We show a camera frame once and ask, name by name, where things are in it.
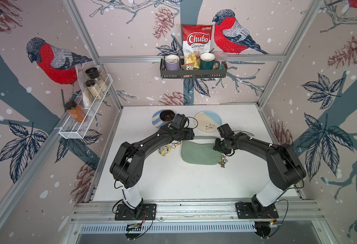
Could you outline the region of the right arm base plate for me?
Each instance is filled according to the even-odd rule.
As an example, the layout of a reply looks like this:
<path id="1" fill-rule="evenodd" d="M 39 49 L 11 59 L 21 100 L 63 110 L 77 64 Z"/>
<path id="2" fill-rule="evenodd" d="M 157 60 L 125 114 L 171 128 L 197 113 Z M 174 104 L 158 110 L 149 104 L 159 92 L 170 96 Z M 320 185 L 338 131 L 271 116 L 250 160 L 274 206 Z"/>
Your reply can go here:
<path id="1" fill-rule="evenodd" d="M 259 203 L 236 202 L 235 209 L 239 219 L 277 219 L 279 214 L 275 205 L 263 207 Z"/>

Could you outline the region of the yellow white plush keychain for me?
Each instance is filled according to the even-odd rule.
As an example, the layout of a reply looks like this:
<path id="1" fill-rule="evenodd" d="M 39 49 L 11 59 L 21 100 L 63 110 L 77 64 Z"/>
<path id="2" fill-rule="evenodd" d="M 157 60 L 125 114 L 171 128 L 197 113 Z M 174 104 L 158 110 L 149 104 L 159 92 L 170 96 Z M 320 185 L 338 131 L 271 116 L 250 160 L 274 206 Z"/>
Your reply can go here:
<path id="1" fill-rule="evenodd" d="M 168 153 L 170 153 L 172 150 L 171 145 L 164 145 L 159 148 L 159 154 L 162 155 L 163 157 L 166 156 Z"/>

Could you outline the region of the red green charm decoration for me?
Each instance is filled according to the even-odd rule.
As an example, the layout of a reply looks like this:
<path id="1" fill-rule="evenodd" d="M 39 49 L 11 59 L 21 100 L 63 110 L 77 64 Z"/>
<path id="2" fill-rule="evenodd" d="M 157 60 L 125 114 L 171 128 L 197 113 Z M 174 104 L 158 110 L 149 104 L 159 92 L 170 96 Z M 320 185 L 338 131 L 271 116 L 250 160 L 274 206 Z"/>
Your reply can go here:
<path id="1" fill-rule="evenodd" d="M 219 161 L 219 165 L 222 167 L 222 168 L 225 168 L 225 165 L 226 163 L 228 162 L 227 160 L 227 157 L 225 155 L 222 155 L 221 156 L 221 159 Z"/>

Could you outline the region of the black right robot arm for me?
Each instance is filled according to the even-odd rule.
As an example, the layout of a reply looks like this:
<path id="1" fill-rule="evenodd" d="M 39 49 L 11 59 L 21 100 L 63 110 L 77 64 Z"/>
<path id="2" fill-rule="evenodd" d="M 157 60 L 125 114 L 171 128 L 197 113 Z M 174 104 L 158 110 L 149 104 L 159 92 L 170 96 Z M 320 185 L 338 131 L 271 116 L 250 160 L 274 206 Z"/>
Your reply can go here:
<path id="1" fill-rule="evenodd" d="M 217 130 L 221 138 L 216 139 L 214 150 L 227 157 L 234 155 L 236 150 L 243 150 L 266 161 L 269 181 L 252 197 L 250 211 L 256 218 L 268 217 L 276 201 L 307 175 L 293 146 L 267 143 L 243 132 L 236 133 L 228 124 L 219 126 Z"/>

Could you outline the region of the green fabric bag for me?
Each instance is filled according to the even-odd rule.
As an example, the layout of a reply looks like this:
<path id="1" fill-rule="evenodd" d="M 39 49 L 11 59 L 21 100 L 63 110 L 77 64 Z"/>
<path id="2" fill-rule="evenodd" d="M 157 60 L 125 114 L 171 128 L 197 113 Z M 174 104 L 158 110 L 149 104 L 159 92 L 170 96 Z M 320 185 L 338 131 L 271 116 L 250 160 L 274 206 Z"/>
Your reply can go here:
<path id="1" fill-rule="evenodd" d="M 184 140 L 181 146 L 181 158 L 194 165 L 217 165 L 223 159 L 223 153 L 214 150 L 217 137 L 195 136 L 193 140 Z"/>

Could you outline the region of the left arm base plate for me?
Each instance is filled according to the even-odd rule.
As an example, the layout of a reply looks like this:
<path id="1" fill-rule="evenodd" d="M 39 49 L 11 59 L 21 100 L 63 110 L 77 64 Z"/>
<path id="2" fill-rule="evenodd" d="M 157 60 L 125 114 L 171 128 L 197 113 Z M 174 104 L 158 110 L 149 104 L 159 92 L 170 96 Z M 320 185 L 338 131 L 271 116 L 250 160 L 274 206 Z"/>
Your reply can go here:
<path id="1" fill-rule="evenodd" d="M 114 219 L 116 221 L 129 221 L 129 220 L 155 220 L 157 205 L 150 203 L 141 203 L 137 208 L 129 208 L 124 203 L 120 203 L 116 210 Z"/>

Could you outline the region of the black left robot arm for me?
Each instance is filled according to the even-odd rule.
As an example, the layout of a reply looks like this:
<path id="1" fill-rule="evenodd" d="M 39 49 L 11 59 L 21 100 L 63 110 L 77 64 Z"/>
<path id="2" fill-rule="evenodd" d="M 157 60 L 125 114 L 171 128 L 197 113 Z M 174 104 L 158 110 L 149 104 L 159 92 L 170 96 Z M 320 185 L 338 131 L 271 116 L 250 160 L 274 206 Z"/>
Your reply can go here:
<path id="1" fill-rule="evenodd" d="M 120 145 L 110 173 L 120 183 L 124 205 L 131 209 L 140 209 L 143 198 L 140 196 L 138 182 L 142 176 L 146 158 L 162 146 L 174 141 L 180 142 L 194 139 L 194 131 L 189 127 L 189 118 L 177 114 L 172 122 L 162 126 L 151 136 L 139 142 L 124 142 Z"/>

